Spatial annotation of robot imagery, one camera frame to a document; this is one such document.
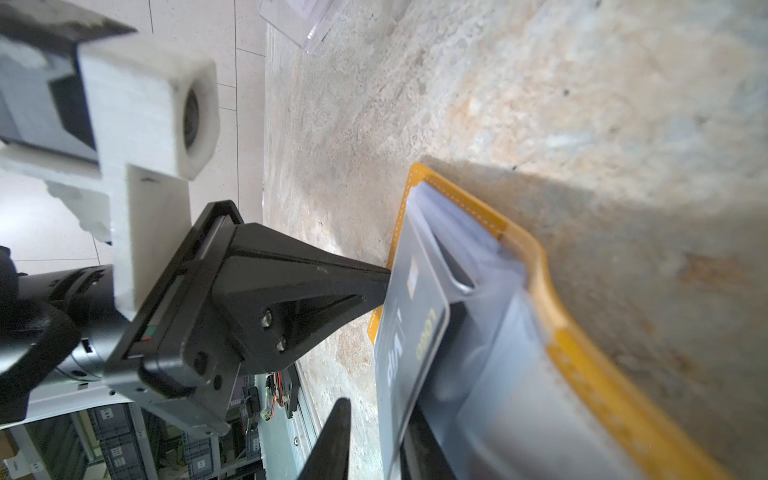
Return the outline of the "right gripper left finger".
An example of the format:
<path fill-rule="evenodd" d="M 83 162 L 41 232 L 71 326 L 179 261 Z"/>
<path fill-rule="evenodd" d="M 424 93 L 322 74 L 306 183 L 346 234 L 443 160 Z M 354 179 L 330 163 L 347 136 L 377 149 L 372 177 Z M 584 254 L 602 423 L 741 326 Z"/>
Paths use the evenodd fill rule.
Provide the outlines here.
<path fill-rule="evenodd" d="M 347 480 L 351 439 L 351 402 L 339 398 L 331 410 L 298 480 Z"/>

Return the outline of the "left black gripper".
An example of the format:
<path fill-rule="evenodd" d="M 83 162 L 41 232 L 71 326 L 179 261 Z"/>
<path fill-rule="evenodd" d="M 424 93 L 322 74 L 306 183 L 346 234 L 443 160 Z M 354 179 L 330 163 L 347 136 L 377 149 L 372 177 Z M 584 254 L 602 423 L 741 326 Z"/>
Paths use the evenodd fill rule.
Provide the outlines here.
<path fill-rule="evenodd" d="M 35 419 L 33 393 L 93 383 L 180 430 L 226 434 L 240 369 L 286 369 L 378 308 L 390 272 L 208 204 L 133 320 L 111 266 L 19 272 L 1 252 L 1 424 Z"/>

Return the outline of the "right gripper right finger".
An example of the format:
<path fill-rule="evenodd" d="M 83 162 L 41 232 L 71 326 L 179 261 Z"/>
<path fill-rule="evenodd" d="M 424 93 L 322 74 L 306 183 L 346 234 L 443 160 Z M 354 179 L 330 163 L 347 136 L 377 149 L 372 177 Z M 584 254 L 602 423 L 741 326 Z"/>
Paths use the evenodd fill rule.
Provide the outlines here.
<path fill-rule="evenodd" d="M 403 479 L 455 479 L 455 475 L 422 413 L 413 413 L 400 447 Z"/>

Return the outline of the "yellow leather card holder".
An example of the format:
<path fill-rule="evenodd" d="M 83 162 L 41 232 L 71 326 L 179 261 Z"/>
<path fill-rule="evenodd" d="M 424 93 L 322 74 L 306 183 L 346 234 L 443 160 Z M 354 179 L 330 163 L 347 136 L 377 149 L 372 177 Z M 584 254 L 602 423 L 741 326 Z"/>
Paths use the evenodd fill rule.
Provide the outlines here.
<path fill-rule="evenodd" d="M 564 308 L 541 244 L 429 167 L 409 170 L 447 327 L 413 413 L 455 479 L 723 479 L 725 470 L 627 380 Z"/>

